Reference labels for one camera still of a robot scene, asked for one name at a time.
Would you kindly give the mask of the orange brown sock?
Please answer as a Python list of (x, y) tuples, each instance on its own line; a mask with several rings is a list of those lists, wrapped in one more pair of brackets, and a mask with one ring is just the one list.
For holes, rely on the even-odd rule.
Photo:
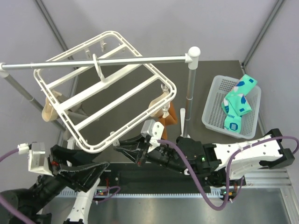
[(173, 102), (170, 102), (168, 114), (160, 116), (158, 121), (164, 126), (164, 131), (161, 139), (167, 140), (168, 139), (167, 126), (176, 125), (178, 123), (178, 118), (175, 112), (175, 107)]

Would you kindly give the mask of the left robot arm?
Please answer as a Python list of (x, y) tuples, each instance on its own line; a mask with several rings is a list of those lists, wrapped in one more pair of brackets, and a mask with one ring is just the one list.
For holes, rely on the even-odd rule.
[(95, 162), (99, 154), (67, 149), (55, 145), (47, 158), (50, 175), (40, 175), (28, 189), (13, 189), (0, 194), (2, 224), (43, 224), (49, 215), (38, 215), (66, 187), (76, 192), (88, 192), (105, 182), (109, 162)]

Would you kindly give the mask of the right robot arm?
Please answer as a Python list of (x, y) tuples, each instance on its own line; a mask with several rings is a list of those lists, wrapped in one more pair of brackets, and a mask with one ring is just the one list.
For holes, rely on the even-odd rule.
[(150, 162), (184, 175), (193, 172), (204, 185), (219, 188), (234, 181), (244, 184), (244, 176), (254, 170), (292, 165), (298, 148), (284, 148), (284, 138), (279, 129), (271, 129), (253, 141), (203, 144), (178, 137), (176, 143), (170, 144), (161, 137), (143, 133), (114, 143), (113, 148), (137, 166)]

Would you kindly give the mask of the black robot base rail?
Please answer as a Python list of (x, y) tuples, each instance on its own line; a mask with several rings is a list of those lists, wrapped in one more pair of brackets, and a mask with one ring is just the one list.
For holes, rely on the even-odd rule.
[(100, 176), (101, 187), (119, 186), (121, 194), (199, 193), (189, 175), (146, 163), (111, 163)]

